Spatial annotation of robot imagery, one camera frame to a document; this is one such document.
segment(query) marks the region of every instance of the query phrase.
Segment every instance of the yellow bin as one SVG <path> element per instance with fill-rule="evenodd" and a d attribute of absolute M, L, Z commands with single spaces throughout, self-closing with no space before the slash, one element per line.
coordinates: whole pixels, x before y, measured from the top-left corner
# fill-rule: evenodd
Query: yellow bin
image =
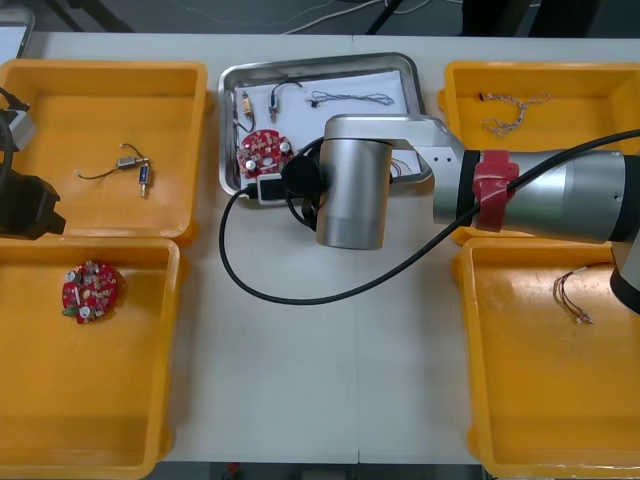
<path fill-rule="evenodd" d="M 176 62 L 13 60 L 0 85 L 32 105 L 36 135 L 14 169 L 37 175 L 61 197 L 65 235 L 193 235 L 207 71 Z M 135 145 L 151 159 L 153 184 L 141 198 L 137 169 L 100 180 Z"/>
<path fill-rule="evenodd" d="M 64 274 L 124 277 L 115 315 L 62 316 Z M 180 250 L 165 239 L 43 238 L 0 248 L 0 477 L 141 478 L 168 449 Z"/>
<path fill-rule="evenodd" d="M 640 476 L 640 319 L 609 288 L 612 266 L 566 292 L 594 319 L 573 321 L 553 282 L 611 262 L 607 246 L 472 239 L 454 262 L 467 332 L 469 448 L 503 478 Z"/>

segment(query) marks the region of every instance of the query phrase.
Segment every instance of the table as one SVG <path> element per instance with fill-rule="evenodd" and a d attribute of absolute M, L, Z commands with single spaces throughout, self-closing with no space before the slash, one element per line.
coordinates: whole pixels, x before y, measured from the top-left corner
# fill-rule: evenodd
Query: table
<path fill-rule="evenodd" d="M 401 52 L 417 64 L 427 110 L 453 60 L 640 61 L 640 40 L 437 37 L 34 34 L 28 55 L 206 64 L 209 89 L 228 67 L 260 61 Z M 464 331 L 446 241 L 361 296 L 321 307 L 264 303 L 236 287 L 217 250 L 228 196 L 218 182 L 216 118 L 208 118 L 197 219 L 186 255 L 170 417 L 170 460 L 288 463 L 474 463 Z M 328 295 L 360 285 L 417 251 L 441 227 L 431 182 L 394 189 L 385 246 L 325 248 L 284 208 L 234 207 L 229 257 L 275 295 Z M 261 252 L 271 259 L 258 261 Z"/>

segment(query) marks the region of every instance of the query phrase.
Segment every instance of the electrical wire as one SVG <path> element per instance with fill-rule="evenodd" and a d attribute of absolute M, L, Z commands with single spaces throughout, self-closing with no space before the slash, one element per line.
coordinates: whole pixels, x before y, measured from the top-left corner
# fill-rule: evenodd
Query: electrical wire
<path fill-rule="evenodd" d="M 600 267 L 604 265 L 611 265 L 611 263 L 600 262 L 600 263 L 594 263 L 591 265 L 585 265 L 584 267 L 576 268 L 575 270 L 572 270 L 569 273 L 565 273 L 564 275 L 558 277 L 553 282 L 553 299 L 567 313 L 569 313 L 569 315 L 571 315 L 571 318 L 575 320 L 575 322 L 578 324 L 581 324 L 581 323 L 593 324 L 593 319 L 591 318 L 591 315 L 589 315 L 589 313 L 586 310 L 579 307 L 575 302 L 573 302 L 569 298 L 569 295 L 567 295 L 567 292 L 565 290 L 565 284 L 567 283 L 567 280 L 576 273 L 580 273 L 589 268 Z"/>
<path fill-rule="evenodd" d="M 291 17 L 289 17 L 287 20 L 282 20 L 279 22 L 238 22 L 229 18 L 218 18 L 215 17 L 213 15 L 211 15 L 209 12 L 207 12 L 204 9 L 200 9 L 200 8 L 194 8 L 192 6 L 188 6 L 188 5 L 184 5 L 183 3 L 177 1 L 177 0 L 163 0 L 165 3 L 170 4 L 171 6 L 178 6 L 180 8 L 182 8 L 183 10 L 186 10 L 188 12 L 193 12 L 195 14 L 197 14 L 200 17 L 204 17 L 208 20 L 211 20 L 212 22 L 215 23 L 221 23 L 224 25 L 237 25 L 239 27 L 283 27 L 286 25 L 289 25 L 291 22 L 293 22 L 296 18 L 302 17 L 303 15 L 306 15 L 307 13 L 313 12 L 314 10 L 320 10 L 322 8 L 328 7 L 329 5 L 336 3 L 336 0 L 329 0 L 325 3 L 322 3 L 320 5 L 314 5 L 312 7 L 306 8 L 304 10 L 302 10 L 301 12 L 296 13 L 295 15 L 292 15 Z"/>
<path fill-rule="evenodd" d="M 288 192 L 287 192 L 287 197 L 286 197 L 285 201 L 287 202 L 287 207 L 289 207 L 289 211 L 291 211 L 291 213 L 296 218 L 296 220 L 298 220 L 305 227 L 309 227 L 309 224 L 304 219 L 304 217 L 302 215 L 300 215 L 298 213 L 298 211 L 296 210 L 296 207 L 293 206 L 293 199 L 291 198 L 291 194 L 288 193 Z"/>
<path fill-rule="evenodd" d="M 464 2 L 464 0 L 444 0 L 447 3 L 455 3 L 456 5 L 462 5 L 462 3 Z M 539 3 L 532 3 L 531 5 L 529 5 L 529 8 L 538 8 L 540 6 Z"/>
<path fill-rule="evenodd" d="M 22 103 L 18 97 L 16 97 L 13 93 L 7 92 L 4 88 L 0 87 L 0 95 L 2 95 L 9 108 L 13 110 L 29 110 L 29 105 L 26 103 Z"/>
<path fill-rule="evenodd" d="M 240 120 L 235 120 L 233 123 L 235 123 L 236 127 L 240 127 L 241 129 L 243 129 L 245 132 L 247 133 L 251 133 L 253 132 L 253 130 L 256 128 L 256 117 L 254 117 L 253 115 L 251 115 L 251 127 L 247 130 L 247 127 L 245 127 L 244 125 L 242 125 L 240 123 Z"/>
<path fill-rule="evenodd" d="M 375 5 L 376 3 L 383 2 L 384 0 L 369 0 L 366 3 L 362 3 L 360 5 L 356 5 L 355 7 L 347 8 L 346 10 L 342 10 L 340 12 L 330 13 L 329 15 L 325 15 L 324 17 L 320 17 L 316 20 L 313 20 L 306 25 L 301 27 L 294 28 L 293 30 L 289 30 L 288 32 L 284 32 L 281 35 L 291 35 L 292 33 L 302 32 L 303 30 L 307 30 L 308 28 L 313 27 L 319 23 L 325 22 L 332 18 L 341 17 L 343 15 L 347 15 L 349 13 L 357 12 L 358 10 L 362 10 L 363 8 L 370 7 L 371 5 Z"/>
<path fill-rule="evenodd" d="M 611 143 L 620 142 L 622 140 L 627 140 L 630 138 L 640 137 L 640 129 L 630 130 L 627 132 L 616 133 L 613 135 L 608 135 L 606 137 L 598 138 L 595 140 L 591 140 L 589 142 L 577 145 L 573 148 L 569 148 L 562 152 L 556 153 L 546 160 L 540 162 L 535 167 L 527 170 L 525 173 L 520 175 L 515 180 L 511 181 L 507 186 L 507 191 L 512 192 L 519 188 L 522 188 L 527 183 L 541 176 L 543 173 L 552 170 L 559 165 L 576 158 L 578 155 L 593 150 L 598 147 L 602 147 L 604 145 L 609 145 Z M 433 237 L 427 244 L 402 262 L 400 265 L 392 268 L 387 273 L 379 276 L 378 278 L 365 283 L 364 285 L 360 285 L 359 287 L 352 288 L 351 290 L 347 290 L 342 293 L 338 293 L 336 295 L 330 295 L 326 297 L 319 298 L 284 298 L 284 297 L 276 297 L 273 295 L 267 295 L 265 293 L 259 292 L 254 288 L 251 288 L 246 283 L 244 283 L 240 278 L 236 275 L 236 273 L 231 268 L 231 264 L 229 263 L 229 259 L 227 257 L 227 251 L 225 246 L 225 232 L 227 229 L 227 220 L 229 219 L 229 213 L 231 212 L 231 207 L 233 204 L 240 198 L 240 196 L 255 193 L 256 190 L 255 185 L 250 185 L 247 188 L 244 188 L 238 192 L 236 192 L 229 203 L 224 209 L 224 213 L 222 214 L 222 218 L 220 220 L 220 233 L 218 236 L 218 247 L 220 249 L 220 257 L 222 259 L 222 265 L 226 270 L 227 274 L 231 279 L 245 292 L 253 295 L 254 297 L 260 298 L 267 302 L 277 303 L 280 305 L 297 305 L 297 306 L 312 306 L 312 305 L 325 305 L 327 303 L 338 302 L 340 300 L 344 300 L 350 297 L 354 297 L 361 293 L 364 293 L 372 288 L 381 285 L 387 280 L 392 279 L 399 273 L 403 272 L 411 265 L 420 260 L 424 255 L 433 250 L 440 242 L 442 242 L 445 238 L 447 238 L 451 233 L 453 233 L 458 227 L 466 226 L 469 224 L 471 219 L 480 212 L 480 204 L 476 203 L 473 207 L 467 210 L 465 213 L 456 218 L 453 222 L 451 222 L 447 227 L 445 227 L 440 233 L 438 233 L 435 237 Z"/>
<path fill-rule="evenodd" d="M 336 100 L 360 100 L 363 102 L 373 102 L 388 107 L 393 105 L 395 100 L 384 93 L 371 93 L 369 95 L 347 95 L 343 93 L 327 93 L 314 90 L 311 92 L 311 98 L 307 101 L 311 104 L 311 108 L 318 108 L 321 103 Z"/>
<path fill-rule="evenodd" d="M 426 7 L 427 5 L 429 5 L 431 3 L 432 0 L 425 0 L 422 3 L 419 3 L 418 5 L 416 5 L 415 7 L 411 7 L 411 8 L 407 8 L 406 10 L 396 10 L 395 12 L 393 12 L 394 15 L 407 15 L 408 13 L 413 13 L 415 11 L 420 10 L 422 7 Z M 385 7 L 389 6 L 389 0 L 384 0 L 384 5 Z"/>
<path fill-rule="evenodd" d="M 118 170 L 121 170 L 121 169 L 120 168 L 112 168 L 108 172 L 101 173 L 100 175 L 94 175 L 92 177 L 89 177 L 89 176 L 86 176 L 86 175 L 82 175 L 79 170 L 75 170 L 73 173 L 75 173 L 78 178 L 81 178 L 83 180 L 98 180 L 99 178 L 108 177 L 109 175 L 111 175 L 112 173 L 117 172 Z"/>
<path fill-rule="evenodd" d="M 9 178 L 9 172 L 13 165 L 13 135 L 11 134 L 11 127 L 7 119 L 2 115 L 0 111 L 0 135 L 2 136 L 2 151 L 4 156 L 2 158 L 2 167 L 0 167 L 0 192 L 4 191 Z"/>
<path fill-rule="evenodd" d="M 289 84 L 291 84 L 291 83 L 292 83 L 292 84 L 294 84 L 294 85 L 299 86 L 300 88 L 304 88 L 300 82 L 297 82 L 297 81 L 295 81 L 295 80 L 283 80 L 283 81 L 282 81 L 282 82 L 280 82 L 278 85 L 276 85 L 275 87 L 273 87 L 273 90 L 271 90 L 271 96 L 273 96 L 273 95 L 275 95 L 275 94 L 276 94 L 276 90 L 277 90 L 278 88 L 280 88 L 280 87 L 282 87 L 282 86 L 284 86 L 284 85 L 289 85 Z"/>

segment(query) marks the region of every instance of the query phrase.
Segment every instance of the stainless steel tray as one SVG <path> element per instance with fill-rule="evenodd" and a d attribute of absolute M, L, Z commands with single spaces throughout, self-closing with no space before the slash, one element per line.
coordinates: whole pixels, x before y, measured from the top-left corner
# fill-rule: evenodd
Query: stainless steel tray
<path fill-rule="evenodd" d="M 220 115 L 220 184 L 229 194 L 240 189 L 236 162 L 236 131 L 234 126 L 235 91 L 238 88 L 278 83 L 283 78 L 299 82 L 344 78 L 391 71 L 400 72 L 402 90 L 409 114 L 425 114 L 415 63 L 401 53 L 374 53 L 343 57 L 311 58 L 287 62 L 249 63 L 227 69 L 218 83 Z M 400 177 L 399 183 L 419 182 L 431 175 L 420 161 L 421 172 Z"/>

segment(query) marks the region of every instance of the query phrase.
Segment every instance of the red circuit board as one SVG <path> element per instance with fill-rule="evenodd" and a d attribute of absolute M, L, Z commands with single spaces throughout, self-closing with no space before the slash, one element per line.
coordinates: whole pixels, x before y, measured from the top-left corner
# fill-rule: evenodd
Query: red circuit board
<path fill-rule="evenodd" d="M 62 287 L 63 315 L 79 324 L 107 315 L 118 298 L 118 272 L 104 263 L 87 262 L 65 275 Z"/>
<path fill-rule="evenodd" d="M 258 130 L 245 137 L 236 155 L 240 173 L 256 178 L 265 173 L 280 173 L 293 158 L 293 147 L 287 137 L 275 130 Z"/>

